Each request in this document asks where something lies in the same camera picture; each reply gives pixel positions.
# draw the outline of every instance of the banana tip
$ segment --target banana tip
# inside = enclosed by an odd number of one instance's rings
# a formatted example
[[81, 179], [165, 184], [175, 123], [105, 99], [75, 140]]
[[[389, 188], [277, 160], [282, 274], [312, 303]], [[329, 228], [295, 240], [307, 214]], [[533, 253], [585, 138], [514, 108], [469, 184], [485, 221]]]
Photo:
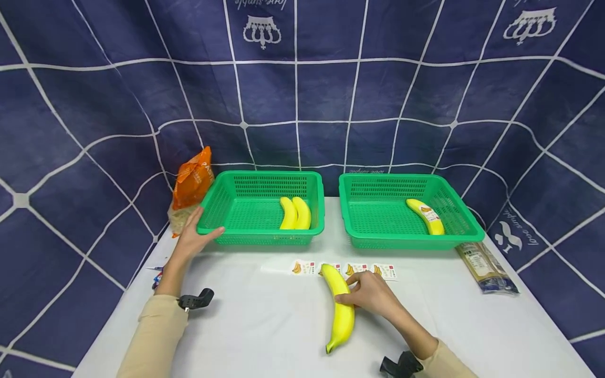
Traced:
[[325, 353], [326, 354], [330, 354], [330, 352], [332, 352], [334, 350], [334, 343], [333, 342], [329, 342], [326, 346], [325, 346]]

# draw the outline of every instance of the black clip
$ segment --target black clip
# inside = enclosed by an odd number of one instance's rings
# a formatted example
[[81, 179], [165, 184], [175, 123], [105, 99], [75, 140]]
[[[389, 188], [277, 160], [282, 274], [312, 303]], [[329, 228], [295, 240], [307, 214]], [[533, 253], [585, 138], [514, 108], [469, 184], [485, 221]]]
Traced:
[[410, 351], [403, 352], [399, 357], [398, 363], [394, 363], [385, 357], [382, 359], [382, 364], [380, 365], [381, 373], [384, 373], [388, 378], [410, 378], [422, 370], [422, 364], [418, 362]]
[[178, 306], [185, 311], [196, 310], [198, 308], [206, 307], [210, 304], [210, 301], [214, 297], [214, 292], [210, 288], [205, 288], [201, 291], [200, 295], [183, 295], [178, 299]]

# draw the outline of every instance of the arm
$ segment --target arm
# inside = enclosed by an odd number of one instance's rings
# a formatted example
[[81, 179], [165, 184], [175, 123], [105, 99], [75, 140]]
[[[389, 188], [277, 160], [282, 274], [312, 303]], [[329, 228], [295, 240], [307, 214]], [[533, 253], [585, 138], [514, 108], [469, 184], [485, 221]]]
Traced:
[[174, 352], [187, 326], [188, 314], [177, 302], [185, 273], [191, 259], [224, 232], [224, 227], [219, 227], [208, 235], [198, 235], [195, 227], [202, 212], [199, 207], [187, 219], [177, 246], [164, 266], [162, 280], [139, 317], [139, 326], [118, 370], [118, 378], [169, 377]]
[[397, 300], [381, 276], [372, 272], [355, 273], [347, 280], [357, 283], [350, 294], [337, 295], [336, 302], [362, 307], [388, 320], [404, 337], [405, 342], [422, 364], [424, 370], [417, 377], [476, 378], [450, 349], [431, 335]]

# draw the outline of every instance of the clear plastic package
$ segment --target clear plastic package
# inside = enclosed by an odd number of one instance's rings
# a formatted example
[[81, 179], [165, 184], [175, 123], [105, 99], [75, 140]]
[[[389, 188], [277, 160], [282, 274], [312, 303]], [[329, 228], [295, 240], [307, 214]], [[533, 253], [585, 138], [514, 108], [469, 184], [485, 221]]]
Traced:
[[483, 243], [462, 243], [456, 247], [456, 250], [473, 274], [483, 294], [519, 294], [517, 286]]

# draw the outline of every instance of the table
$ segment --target table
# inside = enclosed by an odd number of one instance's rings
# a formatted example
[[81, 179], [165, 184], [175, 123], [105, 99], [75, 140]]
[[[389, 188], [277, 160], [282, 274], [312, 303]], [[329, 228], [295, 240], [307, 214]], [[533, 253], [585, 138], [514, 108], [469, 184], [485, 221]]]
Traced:
[[[166, 232], [144, 266], [162, 265], [176, 240]], [[593, 377], [489, 238], [521, 295], [483, 295], [456, 251], [358, 250], [347, 238], [338, 198], [325, 199], [325, 230], [305, 247], [218, 246], [191, 264], [183, 293], [210, 287], [192, 311], [172, 375], [187, 377], [381, 377], [384, 356], [407, 349], [384, 319], [357, 311], [349, 342], [325, 355], [333, 304], [319, 276], [286, 273], [294, 259], [394, 264], [390, 287], [427, 330], [480, 377]], [[115, 376], [155, 273], [142, 269], [74, 377]]]

